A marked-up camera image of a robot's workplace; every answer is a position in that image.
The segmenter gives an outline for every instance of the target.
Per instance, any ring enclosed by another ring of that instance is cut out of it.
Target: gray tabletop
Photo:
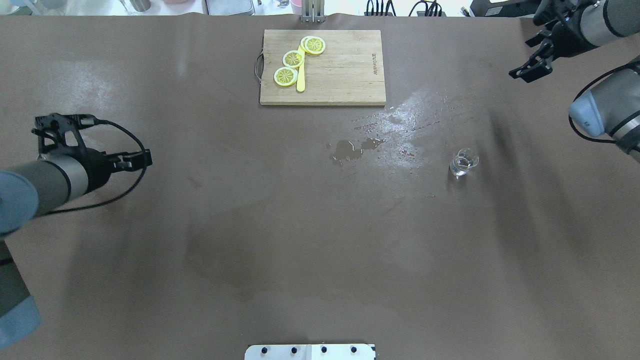
[[[379,359],[640,357],[640,167],[566,120],[640,38],[525,84],[507,71],[531,53],[530,20],[334,15],[309,28],[382,30],[387,106],[260,106],[262,32],[298,21],[0,19],[0,168],[36,156],[33,118],[51,112],[119,122],[155,161],[125,199],[7,239],[43,324],[0,357],[242,359],[322,341],[375,343]],[[85,137],[136,149],[108,127]],[[456,181],[462,147],[481,159]]]

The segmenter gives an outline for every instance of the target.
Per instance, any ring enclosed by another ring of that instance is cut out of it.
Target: yellow knife
[[[296,90],[298,92],[304,92],[307,84],[305,83],[305,50],[302,48],[302,45],[298,47],[298,51],[302,53],[302,63],[300,67],[298,67],[298,82],[296,82]]]

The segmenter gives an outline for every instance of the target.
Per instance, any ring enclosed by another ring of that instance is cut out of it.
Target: cutting board
[[[282,56],[298,50],[307,36],[321,37],[326,49],[305,55],[307,89],[282,87],[273,73],[283,67]],[[385,105],[385,71],[380,30],[265,30],[262,105]]]

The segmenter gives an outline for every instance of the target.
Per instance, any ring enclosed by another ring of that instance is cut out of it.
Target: robotic arm
[[[551,74],[557,58],[640,32],[640,0],[543,0],[533,22],[545,29],[525,43],[540,46],[524,65],[509,72],[527,83]],[[615,143],[640,162],[640,56],[583,89],[569,107],[569,121],[580,137]],[[591,137],[579,132],[574,122]],[[605,133],[613,140],[594,138]]]
[[[140,151],[106,154],[87,148],[80,130],[103,124],[129,135]],[[38,160],[0,171],[0,348],[21,339],[40,324],[38,309],[13,262],[5,236],[34,217],[96,208],[121,199],[140,183],[152,164],[151,152],[132,133],[93,115],[53,113],[37,117],[35,126],[31,132],[38,136]],[[67,143],[67,133],[73,134],[77,145]],[[105,185],[113,173],[137,170],[141,170],[138,180],[114,199],[54,210]]]

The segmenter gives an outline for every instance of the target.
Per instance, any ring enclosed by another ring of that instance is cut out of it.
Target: white mounting plate
[[[373,344],[252,345],[244,360],[375,360]]]

